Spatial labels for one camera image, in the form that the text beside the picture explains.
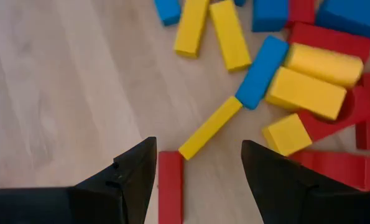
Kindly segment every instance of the blue rectangular block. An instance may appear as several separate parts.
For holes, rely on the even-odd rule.
[[[254,0],[252,31],[276,32],[289,19],[289,0]]]
[[[236,93],[236,98],[248,109],[257,108],[276,70],[284,61],[289,44],[268,36],[259,50],[254,63]]]
[[[320,6],[316,23],[370,38],[370,0],[326,0]]]
[[[234,0],[234,3],[237,5],[237,6],[243,6],[244,3],[246,3],[246,0]]]
[[[164,26],[177,24],[179,22],[179,0],[154,0],[154,4]]]

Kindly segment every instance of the wooden floor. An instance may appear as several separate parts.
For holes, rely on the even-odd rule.
[[[238,11],[254,57],[267,34],[250,31],[251,1]],[[148,136],[177,150],[246,73],[227,73],[207,23],[187,60],[151,0],[0,0],[0,187],[78,183]],[[185,163],[186,224],[262,223],[241,141],[265,144],[261,128],[284,114],[242,109]],[[316,147],[354,151],[354,129]],[[146,223],[157,223],[157,183]]]

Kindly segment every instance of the pile of blocks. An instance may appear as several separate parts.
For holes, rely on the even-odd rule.
[[[179,147],[160,152],[159,223],[182,223],[182,157],[191,159],[242,107],[261,100],[292,114],[265,127],[269,147],[304,166],[360,190],[370,190],[370,158],[301,151],[356,125],[358,149],[370,150],[370,0],[254,0],[253,32],[290,29],[287,41],[268,36],[251,61],[236,6],[245,0],[155,0],[165,26],[179,22],[174,51],[197,58],[211,16],[229,72],[248,68],[237,93]]]

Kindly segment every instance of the black plastic part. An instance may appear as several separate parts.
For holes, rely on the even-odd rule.
[[[76,186],[0,189],[0,223],[144,223],[156,160],[149,137]]]
[[[370,192],[318,174],[253,141],[241,159],[265,224],[370,223]]]

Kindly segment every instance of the yellow rectangular block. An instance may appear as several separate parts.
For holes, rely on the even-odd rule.
[[[292,114],[262,130],[269,148],[289,156],[312,144],[298,115]]]
[[[209,3],[210,0],[185,0],[173,47],[177,54],[198,57]]]
[[[353,87],[363,71],[359,57],[296,43],[290,46],[284,66],[346,88]]]
[[[233,72],[248,67],[251,58],[233,0],[210,5],[210,13],[226,68]]]
[[[243,105],[231,96],[213,113],[210,118],[179,148],[185,159],[191,159],[208,140],[234,115]]]
[[[317,78],[280,67],[267,90],[265,100],[284,108],[303,108],[326,119],[335,120],[346,89]]]

